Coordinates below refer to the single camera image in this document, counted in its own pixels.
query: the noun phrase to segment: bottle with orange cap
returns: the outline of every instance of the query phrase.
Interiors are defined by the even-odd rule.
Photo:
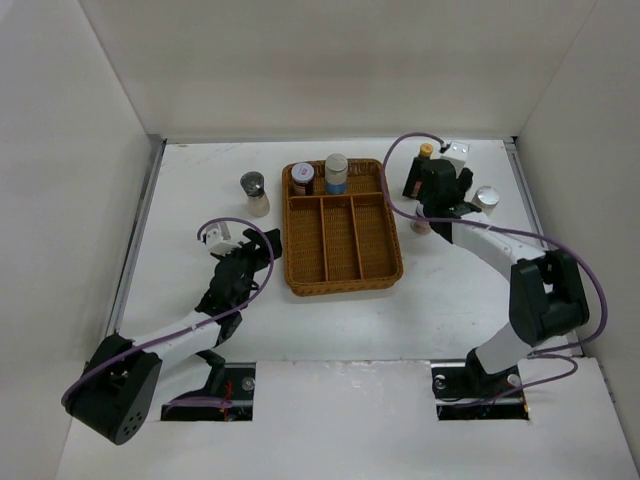
[[[433,146],[431,146],[431,144],[423,143],[420,146],[420,153],[413,159],[407,182],[404,184],[404,190],[402,190],[403,196],[411,198],[412,200],[418,197],[418,192],[422,185],[422,165],[431,159],[432,154]]]

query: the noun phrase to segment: divided organizer tray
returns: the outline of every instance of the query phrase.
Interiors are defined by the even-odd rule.
[[[327,195],[324,161],[312,196],[291,194],[291,168],[282,171],[285,280],[296,295],[388,288],[402,277],[391,208],[380,188],[382,164],[350,159],[347,192]]]

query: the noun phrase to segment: bolt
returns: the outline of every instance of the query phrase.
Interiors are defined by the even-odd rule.
[[[436,386],[436,389],[444,390],[445,388],[447,388],[446,380],[447,379],[444,375],[436,375],[436,377],[433,379],[433,384]]]
[[[520,377],[518,375],[512,373],[507,377],[507,383],[514,387],[519,387],[520,385],[522,385],[522,380],[520,380]]]
[[[251,378],[251,377],[244,377],[242,379],[242,389],[245,392],[250,392],[251,390],[253,390],[254,388],[256,388],[256,381]]]

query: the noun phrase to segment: wall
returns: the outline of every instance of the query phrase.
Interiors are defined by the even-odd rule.
[[[604,363],[636,464],[638,25],[637,1],[599,0],[518,140],[543,227],[584,253],[606,288],[609,327],[589,351]]]
[[[0,476],[55,476],[149,143],[76,0],[0,0]]]
[[[82,0],[148,132],[515,135],[595,0]]]

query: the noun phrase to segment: table surface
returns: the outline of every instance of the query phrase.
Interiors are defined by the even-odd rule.
[[[437,420],[423,361],[258,362],[252,422],[147,422],[116,447],[74,421],[57,479],[637,479],[597,362],[578,362],[527,393],[530,421],[474,422]]]
[[[281,173],[285,165],[324,159],[335,152],[382,160],[393,139],[169,145],[147,219],[121,334],[146,334],[184,317],[208,287],[215,261],[196,240],[209,219],[235,216],[263,230],[282,226]],[[531,231],[505,146],[469,143],[474,187],[491,185],[501,196],[491,218]],[[401,196],[420,139],[403,142],[388,168],[394,202]],[[239,185],[242,174],[265,177],[270,213],[252,218]],[[398,360],[464,358],[507,322],[509,286],[489,265],[436,234],[415,234],[396,217],[404,276],[386,290],[316,297],[295,296],[284,281],[283,261],[264,292],[243,312],[243,323],[217,349],[228,361]],[[231,225],[240,235],[243,227]],[[264,278],[264,272],[256,279]],[[565,342],[563,338],[555,343]]]

